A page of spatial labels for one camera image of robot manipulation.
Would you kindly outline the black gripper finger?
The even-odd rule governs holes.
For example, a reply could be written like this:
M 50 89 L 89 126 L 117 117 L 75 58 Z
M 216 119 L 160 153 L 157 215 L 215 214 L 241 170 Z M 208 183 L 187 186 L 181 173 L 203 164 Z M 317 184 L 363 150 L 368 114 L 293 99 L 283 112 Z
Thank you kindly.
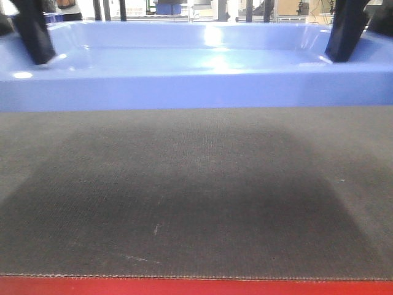
M 13 0 L 11 3 L 18 10 L 14 17 L 14 26 L 36 65 L 49 62 L 55 55 L 44 17 L 44 1 Z
M 368 23 L 364 11 L 368 0 L 339 0 L 335 3 L 335 16 L 326 56 L 334 63 L 347 62 Z

